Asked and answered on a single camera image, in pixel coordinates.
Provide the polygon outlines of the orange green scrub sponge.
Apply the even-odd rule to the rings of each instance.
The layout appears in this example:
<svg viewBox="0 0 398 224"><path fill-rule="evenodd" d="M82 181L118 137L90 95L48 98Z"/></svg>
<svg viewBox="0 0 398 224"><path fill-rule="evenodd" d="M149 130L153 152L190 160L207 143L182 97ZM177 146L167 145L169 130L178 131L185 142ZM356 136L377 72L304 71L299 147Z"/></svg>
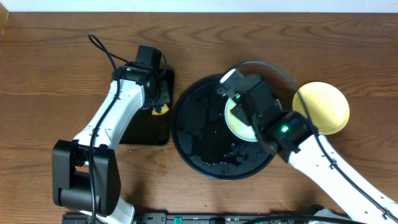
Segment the orange green scrub sponge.
<svg viewBox="0 0 398 224"><path fill-rule="evenodd" d="M161 116L163 114L166 114L169 111L169 107L167 104L163 104L159 108L154 108L152 110L152 116Z"/></svg>

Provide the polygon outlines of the light blue plate front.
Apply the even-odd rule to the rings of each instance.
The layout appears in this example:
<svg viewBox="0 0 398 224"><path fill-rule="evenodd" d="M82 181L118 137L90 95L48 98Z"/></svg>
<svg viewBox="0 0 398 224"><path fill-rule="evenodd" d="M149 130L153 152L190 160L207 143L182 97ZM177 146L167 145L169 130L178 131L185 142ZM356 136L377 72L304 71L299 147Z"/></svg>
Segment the light blue plate front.
<svg viewBox="0 0 398 224"><path fill-rule="evenodd" d="M224 118L229 130L238 138L247 142L257 142L255 130L252 126L244 124L241 120L232 114L232 109L236 106L236 103L232 98L229 98L226 102L224 109Z"/></svg>

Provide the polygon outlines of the yellow plate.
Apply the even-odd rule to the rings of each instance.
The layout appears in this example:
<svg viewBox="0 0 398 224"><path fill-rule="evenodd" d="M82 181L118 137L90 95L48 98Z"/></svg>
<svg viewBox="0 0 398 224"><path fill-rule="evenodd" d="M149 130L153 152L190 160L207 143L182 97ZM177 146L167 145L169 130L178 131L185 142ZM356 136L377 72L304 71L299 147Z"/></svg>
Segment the yellow plate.
<svg viewBox="0 0 398 224"><path fill-rule="evenodd" d="M313 124L324 135L341 131L349 120L348 100L336 87L311 82L299 88Z"/></svg>

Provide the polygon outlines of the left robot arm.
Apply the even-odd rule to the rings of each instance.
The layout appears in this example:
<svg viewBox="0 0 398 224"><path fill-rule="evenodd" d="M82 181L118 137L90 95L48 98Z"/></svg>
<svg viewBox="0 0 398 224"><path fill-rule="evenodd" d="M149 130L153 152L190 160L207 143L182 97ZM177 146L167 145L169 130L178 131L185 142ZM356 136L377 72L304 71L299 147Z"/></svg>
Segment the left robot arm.
<svg viewBox="0 0 398 224"><path fill-rule="evenodd" d="M81 212L87 223L132 223L135 208L121 196L116 151L120 144L163 146L170 136L175 75L121 66L92 120L52 150L56 205Z"/></svg>

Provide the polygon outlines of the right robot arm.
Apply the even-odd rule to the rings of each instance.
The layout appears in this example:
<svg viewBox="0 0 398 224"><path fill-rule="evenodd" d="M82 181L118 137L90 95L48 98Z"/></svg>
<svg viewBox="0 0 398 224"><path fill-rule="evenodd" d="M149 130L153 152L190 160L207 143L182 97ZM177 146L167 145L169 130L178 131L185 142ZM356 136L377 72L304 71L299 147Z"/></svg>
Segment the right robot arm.
<svg viewBox="0 0 398 224"><path fill-rule="evenodd" d="M312 112L327 108L299 88L302 111L281 110L264 81L238 82L228 96L255 132L262 148L312 179L354 221L397 223L397 204L349 165L314 125Z"/></svg>

